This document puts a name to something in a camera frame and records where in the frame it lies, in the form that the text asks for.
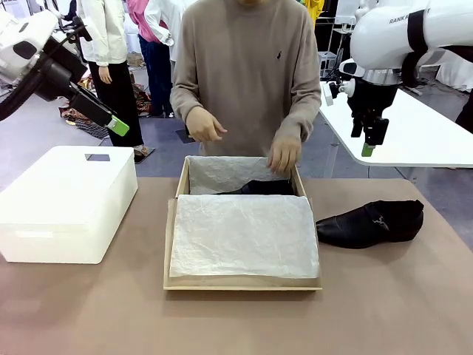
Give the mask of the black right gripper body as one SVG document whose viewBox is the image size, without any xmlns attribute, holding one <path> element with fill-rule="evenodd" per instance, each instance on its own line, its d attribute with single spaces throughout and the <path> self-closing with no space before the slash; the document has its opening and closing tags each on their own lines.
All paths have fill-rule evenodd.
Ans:
<svg viewBox="0 0 473 355">
<path fill-rule="evenodd" d="M 395 99 L 398 85 L 376 85 L 361 78 L 355 79 L 353 95 L 348 98 L 352 117 L 374 112 L 381 117 L 383 111 L 390 107 Z"/>
</svg>

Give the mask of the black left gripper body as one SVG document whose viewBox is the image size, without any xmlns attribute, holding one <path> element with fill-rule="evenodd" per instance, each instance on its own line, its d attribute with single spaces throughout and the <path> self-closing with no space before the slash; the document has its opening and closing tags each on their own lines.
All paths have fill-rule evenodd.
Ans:
<svg viewBox="0 0 473 355">
<path fill-rule="evenodd" d="M 58 45 L 59 41 L 51 36 L 41 55 L 47 56 L 47 60 L 40 69 L 41 80 L 34 93 L 45 101 L 73 99 L 81 91 L 78 82 L 86 72 L 86 66 L 68 42 L 56 50 Z"/>
</svg>

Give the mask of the person's left hand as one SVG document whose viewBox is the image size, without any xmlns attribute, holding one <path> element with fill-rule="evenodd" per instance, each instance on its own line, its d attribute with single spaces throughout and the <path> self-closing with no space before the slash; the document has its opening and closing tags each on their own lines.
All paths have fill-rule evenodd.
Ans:
<svg viewBox="0 0 473 355">
<path fill-rule="evenodd" d="M 278 174 L 288 173 L 302 154 L 300 132 L 277 132 L 270 147 L 268 168 Z"/>
</svg>

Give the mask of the person's right hand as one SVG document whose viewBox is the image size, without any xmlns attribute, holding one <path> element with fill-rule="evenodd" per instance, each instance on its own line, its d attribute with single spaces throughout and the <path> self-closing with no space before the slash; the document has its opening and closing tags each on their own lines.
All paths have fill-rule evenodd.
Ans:
<svg viewBox="0 0 473 355">
<path fill-rule="evenodd" d="M 196 106 L 186 118 L 186 126 L 190 136 L 198 142 L 221 141 L 227 130 L 206 109 Z"/>
</svg>

